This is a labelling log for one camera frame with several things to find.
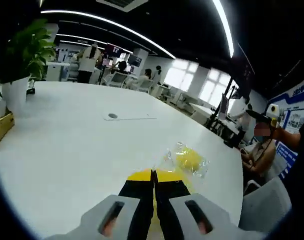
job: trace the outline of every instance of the small round object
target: small round object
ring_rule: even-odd
[[[117,118],[117,115],[114,114],[114,113],[110,113],[110,114],[108,114],[108,116],[109,116],[110,118],[112,118],[112,119],[116,119],[116,118]]]

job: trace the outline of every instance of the white flower pot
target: white flower pot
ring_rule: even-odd
[[[26,91],[28,88],[29,76],[14,81],[12,84],[5,83],[2,86],[3,99],[6,105],[14,116],[21,116],[24,112],[24,105],[26,102]]]

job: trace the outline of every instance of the green leaves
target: green leaves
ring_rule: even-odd
[[[10,66],[10,70],[0,71],[0,84],[32,75],[42,79],[46,60],[55,56],[51,48],[52,42],[47,42],[51,36],[45,28],[46,19],[37,19],[24,30],[15,34],[8,42],[3,66]]]

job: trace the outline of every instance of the potted plant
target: potted plant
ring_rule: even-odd
[[[0,70],[0,96],[14,114],[21,114],[30,76],[42,79],[46,60],[55,55],[45,28],[46,19],[37,19],[17,32],[8,42]]]

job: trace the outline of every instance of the black ceiling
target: black ceiling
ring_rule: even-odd
[[[254,68],[255,90],[269,99],[304,80],[304,0],[220,1],[231,29],[234,55],[239,55],[240,43]],[[218,61],[230,61],[224,28],[212,0],[149,0],[130,12],[95,0],[45,0],[42,10],[72,10],[104,17],[146,36],[177,58],[207,68],[218,67]],[[60,34],[110,42],[130,51],[144,48],[169,58],[149,42],[100,20],[61,13],[42,17],[59,23]],[[76,39],[57,37],[59,40]]]

